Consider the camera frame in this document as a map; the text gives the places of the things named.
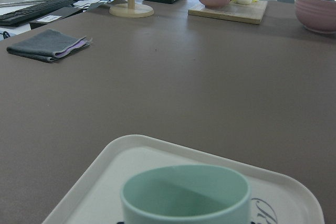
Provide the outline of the green cup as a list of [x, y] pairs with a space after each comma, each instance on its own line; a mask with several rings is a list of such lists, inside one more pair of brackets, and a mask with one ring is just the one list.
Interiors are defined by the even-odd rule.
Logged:
[[249, 223], [250, 196], [242, 174], [213, 165], [147, 170], [120, 193], [124, 223]]

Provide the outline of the cream rabbit tray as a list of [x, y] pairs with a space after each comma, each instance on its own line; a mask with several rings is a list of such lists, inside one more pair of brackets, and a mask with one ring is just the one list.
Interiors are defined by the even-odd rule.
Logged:
[[314, 194], [289, 176], [144, 135], [126, 135], [109, 143], [45, 223], [121, 222], [120, 190], [128, 178], [183, 164], [218, 165], [243, 174], [251, 185], [252, 223], [324, 223]]

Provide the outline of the black keyboard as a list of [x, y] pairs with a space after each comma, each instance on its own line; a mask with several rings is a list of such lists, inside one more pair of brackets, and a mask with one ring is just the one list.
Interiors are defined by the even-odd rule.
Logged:
[[17, 26], [20, 23], [71, 5], [74, 2], [74, 0], [38, 0], [37, 4], [1, 15], [1, 26]]

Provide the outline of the wooden mug tree stand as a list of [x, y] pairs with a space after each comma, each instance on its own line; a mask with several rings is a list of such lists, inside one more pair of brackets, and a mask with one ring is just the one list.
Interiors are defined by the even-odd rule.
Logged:
[[142, 18], [153, 15], [154, 10], [151, 6], [135, 3], [135, 0], [127, 0], [127, 3], [112, 5], [109, 13], [118, 17]]

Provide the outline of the folded grey cloths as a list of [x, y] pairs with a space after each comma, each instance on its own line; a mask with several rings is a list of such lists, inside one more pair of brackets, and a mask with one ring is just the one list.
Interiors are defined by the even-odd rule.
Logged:
[[7, 52], [42, 62], [54, 62], [90, 46], [86, 37], [75, 38], [57, 30], [48, 29], [6, 48]]

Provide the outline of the black power adapter box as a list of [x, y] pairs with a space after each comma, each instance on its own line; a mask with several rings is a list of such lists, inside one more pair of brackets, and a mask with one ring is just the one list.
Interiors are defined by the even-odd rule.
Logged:
[[29, 22], [30, 28], [35, 29], [44, 25], [47, 25], [51, 22], [61, 20], [73, 15], [77, 15], [83, 12], [83, 9], [81, 8], [75, 8], [75, 7], [63, 7], [61, 9], [58, 9], [54, 12], [51, 12], [47, 15], [44, 15], [42, 17], [39, 17], [35, 20], [32, 20]]

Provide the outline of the pink ceramic bowl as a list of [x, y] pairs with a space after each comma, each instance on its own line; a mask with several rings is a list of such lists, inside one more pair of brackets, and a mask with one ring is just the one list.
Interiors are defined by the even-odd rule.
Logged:
[[295, 14], [306, 29], [335, 33], [335, 2], [326, 0], [295, 0]]

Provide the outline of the wooden cutting board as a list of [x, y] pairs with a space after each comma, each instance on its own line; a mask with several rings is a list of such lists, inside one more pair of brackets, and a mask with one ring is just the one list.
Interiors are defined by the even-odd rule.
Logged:
[[259, 25], [267, 5], [267, 1], [252, 2], [250, 5], [240, 5], [231, 1], [223, 8], [209, 8], [199, 3], [191, 7], [188, 10], [188, 14], [192, 16]]

